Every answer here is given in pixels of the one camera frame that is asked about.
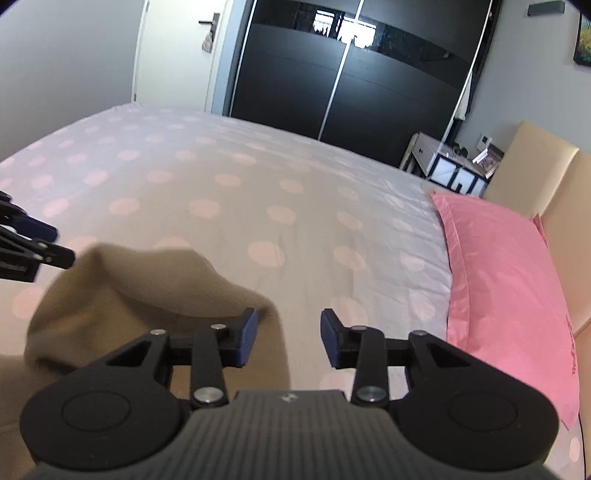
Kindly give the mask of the wall switch panel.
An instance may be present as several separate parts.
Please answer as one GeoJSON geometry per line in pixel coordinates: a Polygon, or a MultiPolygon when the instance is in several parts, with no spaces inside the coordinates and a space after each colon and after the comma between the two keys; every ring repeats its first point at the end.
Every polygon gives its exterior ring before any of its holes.
{"type": "Polygon", "coordinates": [[[492,139],[490,136],[482,134],[478,139],[477,148],[479,150],[484,150],[490,146],[491,141],[492,141],[492,139]]]}

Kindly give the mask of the white bedside table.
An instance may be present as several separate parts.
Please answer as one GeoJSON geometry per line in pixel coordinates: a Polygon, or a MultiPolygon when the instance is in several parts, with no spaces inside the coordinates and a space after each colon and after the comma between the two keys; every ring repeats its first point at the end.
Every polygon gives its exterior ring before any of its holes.
{"type": "Polygon", "coordinates": [[[489,179],[472,160],[424,133],[412,136],[400,169],[455,193],[482,198],[489,179]]]}

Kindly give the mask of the pink pillow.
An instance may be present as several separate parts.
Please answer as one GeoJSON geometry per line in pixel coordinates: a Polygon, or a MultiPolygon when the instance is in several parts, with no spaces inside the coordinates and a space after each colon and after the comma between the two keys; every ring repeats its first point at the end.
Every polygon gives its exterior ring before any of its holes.
{"type": "Polygon", "coordinates": [[[572,428],[575,342],[540,220],[473,196],[431,198],[452,272],[448,343],[542,392],[572,428]]]}

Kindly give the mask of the beige fleece garment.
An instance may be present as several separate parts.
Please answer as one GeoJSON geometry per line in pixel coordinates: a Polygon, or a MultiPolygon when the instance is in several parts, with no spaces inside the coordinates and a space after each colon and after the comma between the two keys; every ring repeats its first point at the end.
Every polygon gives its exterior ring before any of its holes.
{"type": "Polygon", "coordinates": [[[200,319],[246,308],[259,314],[259,332],[245,368],[225,371],[228,391],[286,390],[287,348],[273,302],[223,278],[192,250],[94,245],[44,294],[23,355],[1,358],[2,478],[19,479],[34,466],[18,427],[34,393],[153,329],[188,337],[200,319]]]}

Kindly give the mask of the small photo frame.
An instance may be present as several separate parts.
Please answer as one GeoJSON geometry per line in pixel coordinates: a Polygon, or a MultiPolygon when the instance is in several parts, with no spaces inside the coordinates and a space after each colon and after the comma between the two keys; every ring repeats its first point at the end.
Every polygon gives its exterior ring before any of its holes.
{"type": "Polygon", "coordinates": [[[494,175],[504,158],[504,152],[494,144],[490,144],[486,149],[480,152],[472,162],[484,173],[486,178],[494,175]]]}

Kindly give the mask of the black sliding wardrobe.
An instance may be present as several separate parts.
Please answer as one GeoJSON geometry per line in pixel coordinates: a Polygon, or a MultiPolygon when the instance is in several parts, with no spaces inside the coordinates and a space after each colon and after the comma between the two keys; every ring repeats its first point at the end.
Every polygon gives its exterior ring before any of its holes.
{"type": "Polygon", "coordinates": [[[399,166],[417,133],[446,139],[488,1],[257,1],[231,116],[399,166]]]}

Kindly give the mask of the dark wall shelf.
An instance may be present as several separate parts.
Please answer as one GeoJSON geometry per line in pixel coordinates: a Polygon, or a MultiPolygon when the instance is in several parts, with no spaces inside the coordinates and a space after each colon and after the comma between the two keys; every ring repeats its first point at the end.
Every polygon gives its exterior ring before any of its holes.
{"type": "Polygon", "coordinates": [[[527,16],[562,15],[564,12],[565,2],[563,0],[552,0],[530,4],[527,9],[527,16]]]}

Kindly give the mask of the framed wall painting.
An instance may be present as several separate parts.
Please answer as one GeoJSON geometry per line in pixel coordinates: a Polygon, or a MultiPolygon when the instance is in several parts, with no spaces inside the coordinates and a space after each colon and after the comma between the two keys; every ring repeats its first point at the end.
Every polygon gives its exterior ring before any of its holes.
{"type": "Polygon", "coordinates": [[[591,66],[591,22],[583,14],[579,16],[573,60],[578,65],[591,66]]]}

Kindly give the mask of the beige padded headboard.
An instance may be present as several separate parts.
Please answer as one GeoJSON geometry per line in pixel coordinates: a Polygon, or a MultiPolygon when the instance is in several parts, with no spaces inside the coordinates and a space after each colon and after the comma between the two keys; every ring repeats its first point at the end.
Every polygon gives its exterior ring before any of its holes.
{"type": "Polygon", "coordinates": [[[541,218],[573,329],[581,331],[590,321],[590,155],[523,121],[484,199],[541,218]]]}

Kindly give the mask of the white door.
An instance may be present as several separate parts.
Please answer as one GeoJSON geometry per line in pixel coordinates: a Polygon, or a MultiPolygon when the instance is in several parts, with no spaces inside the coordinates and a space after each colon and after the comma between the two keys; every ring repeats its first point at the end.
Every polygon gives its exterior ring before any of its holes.
{"type": "Polygon", "coordinates": [[[149,0],[138,30],[132,100],[204,111],[224,1],[149,0]]]}

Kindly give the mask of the polka dot bed sheet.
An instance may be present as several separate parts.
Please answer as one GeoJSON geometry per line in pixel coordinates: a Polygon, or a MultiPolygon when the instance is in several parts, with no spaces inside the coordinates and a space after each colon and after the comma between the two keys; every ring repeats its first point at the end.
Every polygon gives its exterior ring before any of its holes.
{"type": "MultiPolygon", "coordinates": [[[[214,115],[126,104],[63,127],[1,165],[1,192],[55,227],[75,261],[96,244],[192,250],[280,314],[290,387],[228,391],[166,447],[109,471],[45,463],[19,479],[586,479],[590,321],[573,329],[580,410],[544,462],[471,471],[424,454],[389,414],[351,401],[321,315],[391,339],[447,341],[452,272],[432,193],[398,168],[301,136],[214,115]]],[[[1,358],[24,353],[32,316],[66,270],[1,279],[1,358]]]]}

